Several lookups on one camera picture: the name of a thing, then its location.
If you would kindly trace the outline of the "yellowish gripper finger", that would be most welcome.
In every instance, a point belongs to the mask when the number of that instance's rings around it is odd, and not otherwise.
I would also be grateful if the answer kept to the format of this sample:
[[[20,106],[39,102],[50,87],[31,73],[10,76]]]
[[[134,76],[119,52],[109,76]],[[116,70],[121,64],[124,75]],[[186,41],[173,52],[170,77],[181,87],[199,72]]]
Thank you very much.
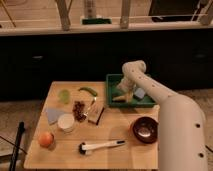
[[[133,92],[127,92],[127,93],[125,94],[125,101],[126,101],[127,103],[131,102],[132,98],[133,98]]]

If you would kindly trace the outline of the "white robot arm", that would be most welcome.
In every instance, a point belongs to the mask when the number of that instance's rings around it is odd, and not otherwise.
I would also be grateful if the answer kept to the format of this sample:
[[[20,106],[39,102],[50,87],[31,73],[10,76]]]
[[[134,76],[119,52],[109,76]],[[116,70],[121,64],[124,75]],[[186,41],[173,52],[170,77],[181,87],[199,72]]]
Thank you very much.
[[[124,63],[118,88],[129,93],[137,85],[160,106],[158,171],[208,171],[204,112],[192,98],[157,82],[145,71],[142,60]]]

